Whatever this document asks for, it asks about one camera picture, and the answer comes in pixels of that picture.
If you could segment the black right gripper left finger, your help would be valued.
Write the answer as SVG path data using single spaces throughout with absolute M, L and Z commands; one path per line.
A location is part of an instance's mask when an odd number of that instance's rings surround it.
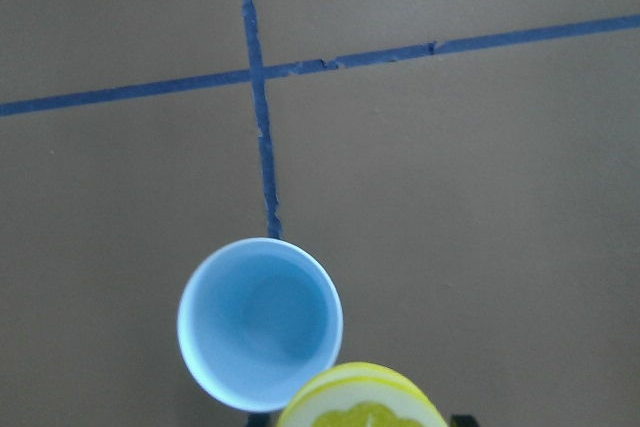
M 269 413 L 250 413 L 248 415 L 248 427 L 275 427 L 277 415 Z

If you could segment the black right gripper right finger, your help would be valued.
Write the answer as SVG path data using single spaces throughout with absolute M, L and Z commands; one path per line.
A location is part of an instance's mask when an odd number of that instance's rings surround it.
M 451 427 L 475 427 L 475 417 L 469 414 L 453 414 L 450 417 Z

